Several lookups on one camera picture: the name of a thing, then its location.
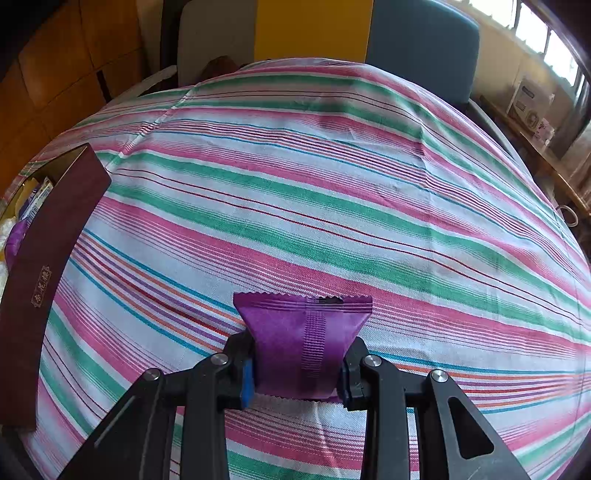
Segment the window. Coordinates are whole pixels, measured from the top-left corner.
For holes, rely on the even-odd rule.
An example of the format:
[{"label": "window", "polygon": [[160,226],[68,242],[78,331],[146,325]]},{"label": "window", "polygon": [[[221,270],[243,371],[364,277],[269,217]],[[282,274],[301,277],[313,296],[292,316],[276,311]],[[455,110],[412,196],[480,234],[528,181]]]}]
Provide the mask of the window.
[{"label": "window", "polygon": [[546,50],[548,25],[524,4],[521,4],[521,13],[515,34],[537,53],[543,53]]},{"label": "window", "polygon": [[577,80],[577,62],[554,31],[550,32],[544,61],[555,71],[556,75],[566,78],[574,86]]},{"label": "window", "polygon": [[582,74],[569,48],[556,32],[521,0],[455,0],[470,4],[499,25],[512,30],[534,52],[539,53],[554,73],[579,91]]},{"label": "window", "polygon": [[470,0],[470,4],[503,27],[513,27],[517,0]]}]

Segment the maroon box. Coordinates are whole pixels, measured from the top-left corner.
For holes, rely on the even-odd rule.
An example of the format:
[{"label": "maroon box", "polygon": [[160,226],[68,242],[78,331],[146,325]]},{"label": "maroon box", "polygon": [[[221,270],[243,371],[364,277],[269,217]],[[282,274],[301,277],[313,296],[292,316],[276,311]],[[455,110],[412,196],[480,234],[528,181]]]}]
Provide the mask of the maroon box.
[{"label": "maroon box", "polygon": [[[89,144],[31,175],[54,187],[33,219],[8,275],[0,304],[0,424],[35,429],[41,347],[66,263],[111,178]],[[13,197],[7,210],[18,197]]]}]

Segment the purple item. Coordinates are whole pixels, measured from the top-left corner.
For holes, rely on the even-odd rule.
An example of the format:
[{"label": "purple item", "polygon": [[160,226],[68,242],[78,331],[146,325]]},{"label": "purple item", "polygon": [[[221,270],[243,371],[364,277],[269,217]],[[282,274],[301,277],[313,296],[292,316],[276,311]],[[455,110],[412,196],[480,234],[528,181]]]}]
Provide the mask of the purple item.
[{"label": "purple item", "polygon": [[17,257],[18,249],[21,246],[22,239],[25,238],[25,233],[27,233],[28,228],[27,219],[23,219],[15,223],[8,234],[6,245],[4,245],[4,260],[6,261],[6,266],[8,267],[9,272]]},{"label": "purple item", "polygon": [[256,391],[324,400],[333,395],[343,357],[372,313],[372,297],[235,293],[234,306],[255,341]]}]

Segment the wooden shelf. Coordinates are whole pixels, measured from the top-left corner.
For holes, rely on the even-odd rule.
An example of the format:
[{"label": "wooden shelf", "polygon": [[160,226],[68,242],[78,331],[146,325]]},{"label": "wooden shelf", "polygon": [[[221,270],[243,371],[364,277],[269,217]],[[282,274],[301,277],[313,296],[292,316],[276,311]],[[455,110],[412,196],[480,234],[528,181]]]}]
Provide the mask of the wooden shelf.
[{"label": "wooden shelf", "polygon": [[564,169],[554,153],[534,138],[533,134],[523,128],[516,120],[507,116],[505,111],[481,96],[482,108],[493,120],[500,120],[513,134],[517,136],[521,145],[537,161],[538,171],[533,173],[547,173],[554,179],[556,188],[566,194],[576,205],[582,216],[591,218],[591,207],[579,195],[579,192],[569,183],[569,173]]}]

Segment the metal screw head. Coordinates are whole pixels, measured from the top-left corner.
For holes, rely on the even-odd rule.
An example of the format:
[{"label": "metal screw head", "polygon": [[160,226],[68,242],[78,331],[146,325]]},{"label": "metal screw head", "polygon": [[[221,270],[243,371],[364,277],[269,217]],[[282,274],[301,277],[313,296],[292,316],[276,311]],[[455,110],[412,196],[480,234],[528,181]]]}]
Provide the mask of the metal screw head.
[{"label": "metal screw head", "polygon": [[368,367],[379,367],[382,364],[382,359],[377,355],[368,355],[363,359],[363,363]]},{"label": "metal screw head", "polygon": [[157,368],[148,368],[142,376],[144,377],[144,380],[147,380],[148,382],[158,380],[160,378],[160,370]]},{"label": "metal screw head", "polygon": [[431,372],[431,378],[433,380],[435,380],[436,382],[443,383],[443,382],[447,382],[449,375],[447,374],[447,372],[445,370],[437,369],[437,370],[433,370]]},{"label": "metal screw head", "polygon": [[225,353],[216,353],[212,355],[212,363],[214,365],[226,365],[228,363],[228,356]]}]

